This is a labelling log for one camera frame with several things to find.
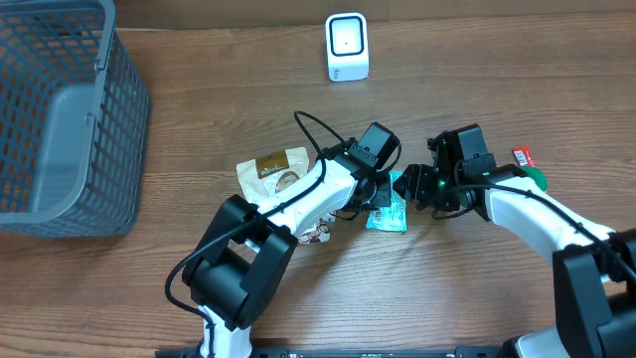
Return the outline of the white barcode scanner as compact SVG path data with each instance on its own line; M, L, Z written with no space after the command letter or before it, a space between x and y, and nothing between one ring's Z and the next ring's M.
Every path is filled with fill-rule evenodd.
M325 22L328 78L334 83L364 80L370 72L366 17L358 12L331 15Z

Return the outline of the red snack bar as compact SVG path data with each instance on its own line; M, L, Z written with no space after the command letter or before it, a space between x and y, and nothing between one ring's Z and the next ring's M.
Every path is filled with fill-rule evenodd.
M529 146L517 146L512 148L512 153L519 166L521 167L535 167L536 164L531 154Z

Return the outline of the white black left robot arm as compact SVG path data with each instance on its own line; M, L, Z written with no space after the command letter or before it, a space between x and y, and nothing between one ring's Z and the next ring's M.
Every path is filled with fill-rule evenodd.
M197 356L250 355L250 328L274 297L299 237L336 211L358 215L388 205L400 151L398 138L374 122L361 139L323 149L314 168L280 192L223 203L182 273L204 319Z

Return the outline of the teal tissue packet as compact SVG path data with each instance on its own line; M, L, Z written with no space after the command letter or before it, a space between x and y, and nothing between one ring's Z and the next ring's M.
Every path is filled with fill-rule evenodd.
M370 212L366 224L367 229L400 233L406 231L406 201L393 188L393 184L401 174L401 171L396 170L390 172L391 204L388 207L382 207Z

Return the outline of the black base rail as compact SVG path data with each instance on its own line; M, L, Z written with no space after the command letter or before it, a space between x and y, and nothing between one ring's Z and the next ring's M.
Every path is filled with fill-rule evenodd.
M496 358L499 347L459 346L454 350L288 350L253 348L250 358Z

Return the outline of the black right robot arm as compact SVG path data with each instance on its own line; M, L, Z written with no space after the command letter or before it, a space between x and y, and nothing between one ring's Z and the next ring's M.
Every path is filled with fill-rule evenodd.
M506 341L501 357L632 357L635 233L561 204L518 165L498 166L479 125L427 141L433 163L410 164L394 188L437 220L474 212L522 239L553 269L556 325Z

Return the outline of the white snack wrapper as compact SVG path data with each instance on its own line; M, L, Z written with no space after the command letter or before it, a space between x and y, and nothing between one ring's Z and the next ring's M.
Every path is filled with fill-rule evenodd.
M243 196L249 203L256 204L261 212L278 206L279 194L286 201L302 193L316 182L320 174L320 169L317 169L312 173L312 178L307 178L310 171L305 147L285 149L251 159L239 163L236 170ZM291 206L270 216L269 220L278 226L287 226L300 244L326 243L331 238L330 220L323 217L311 225L307 222L294 224Z

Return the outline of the green lid jar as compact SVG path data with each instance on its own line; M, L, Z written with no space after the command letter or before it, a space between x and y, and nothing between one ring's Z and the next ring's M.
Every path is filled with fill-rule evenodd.
M521 169L534 180L536 185L546 192L548 189L548 179L544 172L535 166L522 166Z

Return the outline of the grey plastic mesh basket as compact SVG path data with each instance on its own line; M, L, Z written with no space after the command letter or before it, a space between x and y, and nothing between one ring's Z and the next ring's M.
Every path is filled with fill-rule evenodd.
M1 5L1 227L115 236L138 213L151 103L114 4Z

